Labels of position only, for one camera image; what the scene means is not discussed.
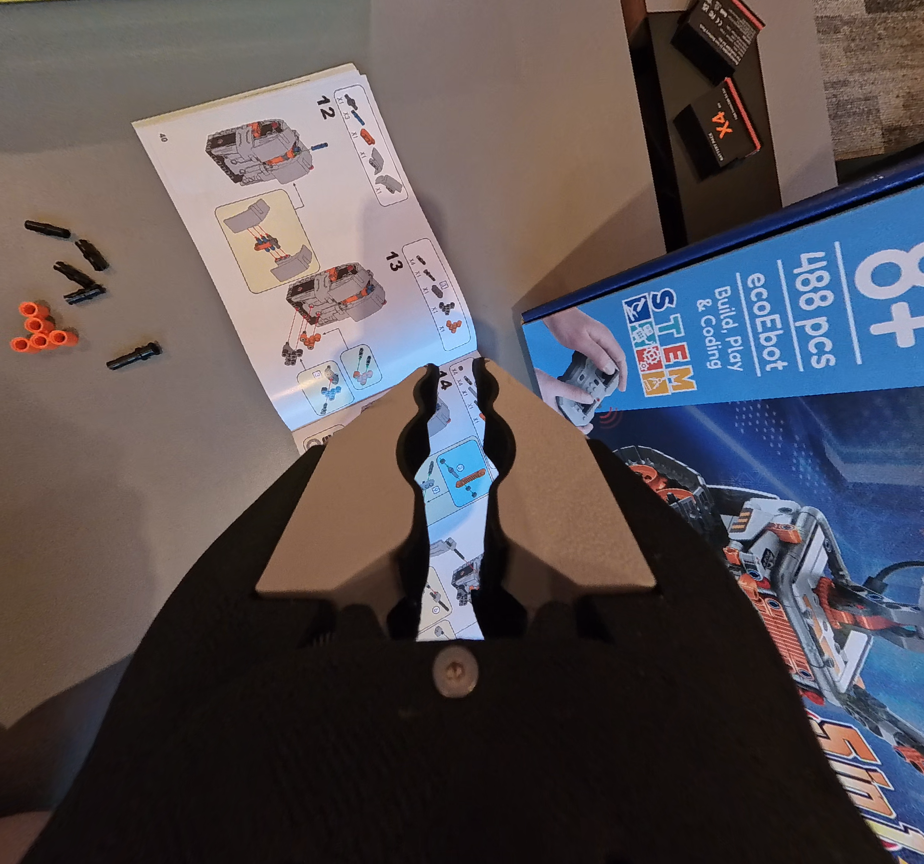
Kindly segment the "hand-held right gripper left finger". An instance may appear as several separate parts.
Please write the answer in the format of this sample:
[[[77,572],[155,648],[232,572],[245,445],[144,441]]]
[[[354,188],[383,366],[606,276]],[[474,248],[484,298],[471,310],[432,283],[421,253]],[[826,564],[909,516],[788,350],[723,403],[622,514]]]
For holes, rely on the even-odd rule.
[[[361,605],[392,639],[416,639],[430,567],[418,469],[431,452],[439,369],[426,364],[390,389],[320,453],[256,594]]]

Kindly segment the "blue toy box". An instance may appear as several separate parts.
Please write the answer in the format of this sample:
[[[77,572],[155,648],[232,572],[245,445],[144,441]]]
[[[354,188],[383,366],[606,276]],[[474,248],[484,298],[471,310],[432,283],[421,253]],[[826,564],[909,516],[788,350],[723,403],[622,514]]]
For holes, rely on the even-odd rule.
[[[840,784],[922,862],[922,154],[523,315],[628,360],[591,436],[719,547]]]

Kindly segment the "instruction booklet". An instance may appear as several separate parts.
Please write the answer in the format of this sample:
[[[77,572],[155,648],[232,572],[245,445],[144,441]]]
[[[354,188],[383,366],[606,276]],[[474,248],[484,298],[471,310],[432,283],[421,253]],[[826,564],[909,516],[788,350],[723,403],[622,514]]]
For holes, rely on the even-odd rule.
[[[352,64],[134,125],[276,413],[302,452],[438,365],[415,480],[431,540],[420,639],[482,639],[496,470],[468,303]]]

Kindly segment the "long black axle pin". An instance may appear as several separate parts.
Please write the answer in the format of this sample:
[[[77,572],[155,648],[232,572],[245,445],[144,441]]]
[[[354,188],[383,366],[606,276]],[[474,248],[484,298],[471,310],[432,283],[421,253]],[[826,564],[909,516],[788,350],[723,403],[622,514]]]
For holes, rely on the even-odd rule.
[[[128,366],[134,364],[148,361],[152,358],[158,357],[163,354],[163,349],[160,344],[157,342],[151,341],[145,345],[139,346],[130,350],[113,360],[110,360],[105,363],[105,366],[110,372],[117,372],[123,370]]]

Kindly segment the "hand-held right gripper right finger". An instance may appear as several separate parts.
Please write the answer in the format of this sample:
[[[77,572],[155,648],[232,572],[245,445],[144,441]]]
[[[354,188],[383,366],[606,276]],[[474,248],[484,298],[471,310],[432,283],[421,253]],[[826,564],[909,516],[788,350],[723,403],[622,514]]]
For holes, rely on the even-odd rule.
[[[498,473],[472,596],[483,638],[521,637],[547,604],[654,591],[587,437],[495,362],[472,371],[483,450]]]

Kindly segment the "black shelf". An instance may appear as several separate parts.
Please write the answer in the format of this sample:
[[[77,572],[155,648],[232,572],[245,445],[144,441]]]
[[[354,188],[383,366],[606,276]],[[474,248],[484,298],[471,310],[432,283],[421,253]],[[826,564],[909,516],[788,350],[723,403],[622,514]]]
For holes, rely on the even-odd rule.
[[[653,186],[667,251],[721,234],[778,211],[782,200],[776,156],[754,43],[733,82],[761,142],[761,149],[730,169],[700,178],[675,117],[712,89],[671,44],[680,12],[646,15],[629,39]]]

